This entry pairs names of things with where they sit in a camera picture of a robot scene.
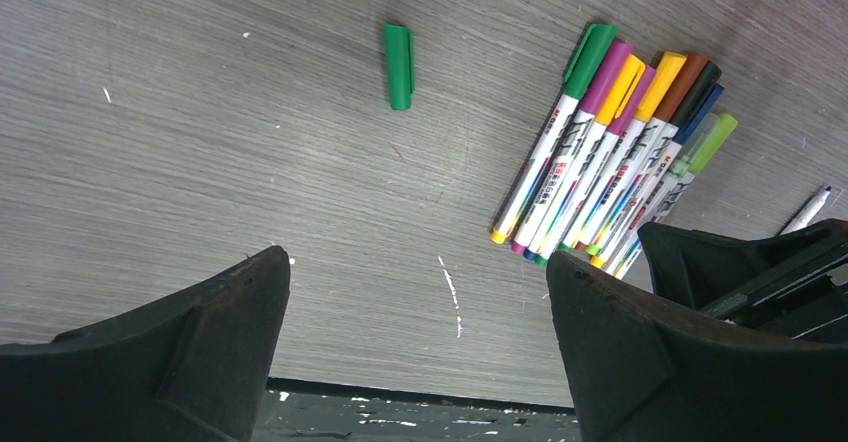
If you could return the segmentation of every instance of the marker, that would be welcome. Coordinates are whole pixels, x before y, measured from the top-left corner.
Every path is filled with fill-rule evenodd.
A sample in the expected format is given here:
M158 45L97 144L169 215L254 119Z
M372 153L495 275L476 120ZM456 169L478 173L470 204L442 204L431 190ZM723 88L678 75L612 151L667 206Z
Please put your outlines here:
M694 90L696 89L693 87L689 93L692 93ZM638 230L639 227L642 226L642 220L645 218L645 215L654 212L654 209L659 206L659 203L665 198L666 194L668 194L672 190L672 188L674 188L680 177L682 177L686 173L686 168L688 168L689 164L682 163L680 160L678 160L680 159L680 157L678 157L678 154L676 154L675 152L683 151L683 149L685 149L686 145L689 143L689 140L693 140L693 144L695 144L698 142L698 138L704 138L704 135L706 135L706 131L709 130L709 128L704 128L702 130L701 122L707 117L707 114L709 114L710 110L712 110L718 98L721 97L722 92L724 92L724 87L719 84L713 86L712 90L703 100L703 103L701 104L700 108L698 109L698 112L695 114L692 120L690 120L689 123L683 126L683 128L680 129L677 134L675 134L674 138L671 139L671 142L666 148L666 151L668 151L667 154L674 153L674 162L671 162L668 165L669 169L665 172L664 175L661 175L661 177L656 178L657 174L659 173L659 169L662 166L662 163L660 163L660 166L657 167L657 171L654 172L654 174L651 174L651 176L655 177L654 180L657 181L656 184L654 185L653 189L650 189L651 192L647 197L636 201L637 205L634 205L633 207L634 209L638 209L633 211L635 215L630 216L629 224L626 226L627 229L624 230L622 235L612 238L612 241L607 246L609 250L605 251L608 252L609 255L607 257L602 257L602 259L615 259L617 253L621 252L620 248L622 247L622 244L620 243L620 241L627 240L631 233L636 233L636 230ZM681 103L680 107L683 108L683 104L685 103L685 101ZM693 139L690 139L690 137L693 137L694 134L698 135ZM648 190L649 189L646 188L643 194L647 194Z
M583 139L586 137L590 122L600 110L604 97L615 82L632 49L631 44L620 41L615 41L610 45L607 55L598 67L595 78L592 79L589 89L580 102L580 110L577 111L565 130L551 168L541 185L539 193L533 200L533 205L530 206L530 210L527 211L518 232L515 234L512 242L513 252L524 253L524 249L533 240L537 231L547 231L549 225L542 226L543 220L546 220L549 211L556 213L556 210L562 205L563 197L567 195L567 188L563 185L563 181L568 174L573 172L572 162L574 162L575 156L583 145Z
M656 107L651 120L645 124L642 133L633 141L633 145L630 147L615 179L612 181L612 192L618 195L615 198L611 198L611 202L607 202L609 208L603 220L597 222L597 230L584 230L584 234L580 237L580 242L575 246L576 250L586 250L590 254L595 255L597 250L594 248L590 249L590 247L602 247L602 244L605 244L609 239L610 225L618 212L623 208L624 202L632 194L636 184L641 180L642 169L647 163L648 157L653 154L652 148L659 139L660 133L668 125L668 121L675 114L677 107L683 101L683 97L692 87L695 79L698 78L698 75L704 66L707 65L708 61L709 58L705 55L691 54L686 57L686 62L671 83L662 101Z
M713 155L724 144L730 134L736 129L738 122L730 114L709 114L701 126L681 150L666 177L677 177L677 183L662 199L656 207L656 212L651 216L650 222L662 222L671 213L671 209L680 200L680 197L697 177L704 167L712 159ZM620 257L611 259L606 264L605 270L615 277L622 278L630 270L630 267L642 253L642 244L639 242L638 231L631 234L629 240L622 244L626 247L622 250ZM599 257L591 260L595 266L603 265Z
M645 163L642 178L633 190L633 195L630 196L630 199L624 204L623 209L617 214L610 225L609 233L611 235L608 237L605 245L597 246L599 250L593 255L600 255L603 259L609 258L609 252L615 249L618 242L621 241L621 238L627 231L627 226L636 216L637 209L654 190L654 187L659 183L663 174L668 170L671 161L677 157L677 154L683 147L680 141L675 138L678 130L681 130L682 123L700 123L700 120L695 121L692 117L709 98L713 87L718 83L719 77L721 77L721 69L708 61L701 73L698 74L698 78L695 79L689 92L683 97L674 116L672 116L669 123L663 128L660 139L654 146L653 153ZM683 126L682 130L687 131L687 127ZM607 247L610 251L604 256L603 250Z
M680 65L677 66L678 70L683 66L684 60L686 59L680 58ZM618 165L624 157L626 149L638 135L638 133L634 133L628 142L625 140L627 137L627 131L625 129L630 124L631 119L633 119L633 114L639 107L642 98L646 97L645 94L648 92L648 88L651 87L656 75L656 69L650 66L645 67L645 71L642 73L639 83L636 84L636 88L633 90L633 94L630 96L630 100L627 101L624 110L612 121L607 129L607 133L604 135L598 152L592 160L592 165L586 169L587 174L592 174L587 176L591 178L591 181L585 187L586 190L584 192L577 191L580 202L577 205L577 212L570 221L569 228L563 238L562 246L560 246L561 250L570 249L577 243L587 219L592 216L594 209L597 208L604 192L609 187L609 183L615 178ZM645 125L644 122L638 119L633 120L636 120L634 130L641 131ZM543 247L540 255L547 259L551 253L553 253L553 249L549 252Z
M580 40L580 45L571 57L571 62L562 76L562 96L557 102L553 114L545 125L542 135L536 142L533 152L519 176L516 190L512 192L498 222L492 229L492 240L502 244L512 233L525 205L530 200L543 169L553 154L559 138L562 136L569 116L577 109L577 104L586 93L589 82L595 76L601 60L612 44L618 27L614 25L592 24Z
M585 247L592 242L592 238L598 232L601 223L603 223L609 214L612 203L621 194L621 191L626 188L626 185L616 183L616 176L622 173L622 170L628 170L628 167L632 165L632 161L627 158L628 155L634 154L634 144L642 134L645 123L651 119L651 116L665 96L674 78L677 77L677 74L683 67L684 62L686 62L685 55L674 52L663 54L657 66L657 75L654 77L654 81L651 83L650 88L648 88L648 92L642 97L642 101L639 102L633 119L629 121L627 129L624 130L624 134L621 136L619 150L607 161L600 176L601 182L598 182L595 188L592 189L592 193L589 194L589 202L581 209L581 211L588 210L588 213L585 215L586 221L583 223L578 242L571 246L560 245L560 250L569 250L571 247L585 250Z
M818 194L807 202L807 205L798 212L798 215L789 222L789 225L780 232L780 235L795 232L796 230L801 230L806 227L810 221L813 220L813 217L819 213L821 208L824 207L824 202L827 200L828 196L830 196L829 185L820 190Z
M606 161L612 147L615 145L613 136L607 136L607 128L613 117L620 116L627 102L633 96L642 74L645 73L645 63L635 55L630 55L624 63L618 78L615 80L609 95L604 100L604 105L598 111L597 117L586 131L583 140L583 148L580 149L571 165L571 170L563 179L561 191L568 191L565 202L559 210L556 206L548 209L542 220L540 229L533 237L533 241L524 252L524 257L537 260L537 255L545 254L538 258L540 265L547 264L550 254L557 248L562 236L565 235L569 223L577 215L579 204L583 202L589 189L595 181L601 165Z

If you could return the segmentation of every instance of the marker cap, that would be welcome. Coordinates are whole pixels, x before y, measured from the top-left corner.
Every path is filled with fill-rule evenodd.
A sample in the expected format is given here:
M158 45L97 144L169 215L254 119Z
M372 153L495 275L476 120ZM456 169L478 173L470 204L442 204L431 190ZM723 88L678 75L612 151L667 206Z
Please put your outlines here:
M630 95L630 99L624 106L624 110L622 110L621 114L613 119L607 131L615 135L621 135L624 133L624 129L627 128L627 125L630 124L630 120L633 119L633 114L636 113L636 108L639 107L639 104L642 102L642 98L645 96L645 93L648 92L648 88L651 86L656 75L657 69L649 65L645 66L645 71L642 72L642 77L636 84L636 88L633 89L633 93Z
M677 74L680 73L680 69L683 68L684 63L686 63L686 56L683 54L676 52L666 52L663 54L659 65L657 65L657 75L654 77L651 86L648 87L645 96L642 97L642 101L639 103L636 114L633 117L642 122L651 120L654 111L657 110L657 106L660 105L660 101L665 97L665 93L668 92L668 88L671 87L671 83L674 82Z
M586 29L562 75L565 95L575 99L583 98L617 32L618 27L604 24L592 24Z
M633 96L642 74L645 73L645 63L635 55L628 55L610 88L604 104L595 116L595 120L609 125L613 117L621 115L627 102Z
M701 70L701 73L698 74L698 77L696 77L695 81L692 83L692 87L689 88L689 91L686 92L686 95L684 95L683 99L680 100L677 110L675 110L674 115L668 119L668 123L681 127L683 123L692 120L692 116L695 115L695 112L697 112L702 105L704 105L704 102L709 97L713 87L718 83L719 77L721 77L721 69L712 63L712 61L708 60L707 63L704 64L704 68Z
M715 84L713 86L713 89L710 91L709 95L704 98L701 107L698 109L695 115L692 116L692 119L687 122L686 125L681 127L680 130L677 131L677 134L674 135L674 138L671 140L677 142L680 145L685 144L686 141L688 141L689 138L692 136L692 134L695 133L698 127L703 125L701 121L705 120L704 117L706 117L707 114L710 113L710 110L713 109L713 106L715 105L718 98L721 97L721 94L723 92L724 86L721 84Z
M671 86L665 93L665 97L663 97L663 100L660 101L660 105L657 106L657 110L654 111L654 118L664 122L668 122L669 119L671 119L671 116L674 115L677 111L677 107L680 106L680 103L683 101L683 97L685 97L689 92L689 89L692 88L692 84L695 83L695 79L697 79L698 75L701 74L701 71L704 69L704 66L707 65L709 60L710 59L706 55L686 55L686 63L683 64L683 67L680 69L677 77L674 78L674 82L671 83Z
M703 147L698 151L697 154L692 158L692 165L689 166L689 172L697 175L701 173L704 166L707 165L707 162L713 158L713 155L718 151L721 144L730 137L730 134L736 130L736 126L739 125L739 122L730 114L721 114L718 116L719 123L710 135L707 136L707 140L704 141Z
M598 113L604 98L616 82L616 78L632 50L633 44L620 40L616 40L610 45L607 55L604 56L604 61L601 62L598 71L595 73L595 78L592 79L589 89L580 101L580 110L590 114Z
M389 76L389 102L393 110L406 110L412 105L412 92L415 91L412 31L400 25L385 24L383 44Z

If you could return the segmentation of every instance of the green marker cap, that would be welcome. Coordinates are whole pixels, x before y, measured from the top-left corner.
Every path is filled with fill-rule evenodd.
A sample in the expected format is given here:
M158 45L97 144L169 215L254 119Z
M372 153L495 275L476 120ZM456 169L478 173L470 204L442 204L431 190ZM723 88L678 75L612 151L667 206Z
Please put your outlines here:
M415 91L412 31L400 25L385 24L383 43L389 75L389 102L393 110L406 110L412 106L412 92Z
M562 75L565 95L575 99L583 98L616 33L618 27L615 25L592 24L586 29Z
M713 131L707 136L704 145L701 146L701 150L692 157L692 165L689 166L689 172L694 175L701 173L701 170L713 158L713 155L721 147L721 144L730 137L730 134L739 125L739 121L730 114L721 114L718 116L718 119L718 124L716 124Z

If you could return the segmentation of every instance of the gray wood grain surface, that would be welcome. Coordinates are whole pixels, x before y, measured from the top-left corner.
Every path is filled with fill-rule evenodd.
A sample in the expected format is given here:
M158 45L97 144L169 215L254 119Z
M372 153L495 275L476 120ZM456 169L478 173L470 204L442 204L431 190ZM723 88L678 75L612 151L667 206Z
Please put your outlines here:
M280 244L271 375L570 405L543 271L488 230L583 26L714 56L740 127L670 223L848 218L848 0L2 0L0 343ZM392 112L381 25L415 31ZM105 90L110 101L107 101ZM441 256L458 291L456 319ZM629 281L648 287L643 264Z

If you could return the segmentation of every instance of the dark green marker cap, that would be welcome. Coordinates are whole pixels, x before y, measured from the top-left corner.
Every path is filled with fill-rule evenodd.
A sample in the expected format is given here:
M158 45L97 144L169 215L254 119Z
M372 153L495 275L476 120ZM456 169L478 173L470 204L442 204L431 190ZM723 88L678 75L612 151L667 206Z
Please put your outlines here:
M616 33L618 27L614 25L592 24L586 29L580 45L571 56L568 68L562 74L565 95L575 99L583 98Z
M393 110L406 110L412 105L412 92L415 91L412 31L400 25L385 24L383 43L389 74L389 101Z

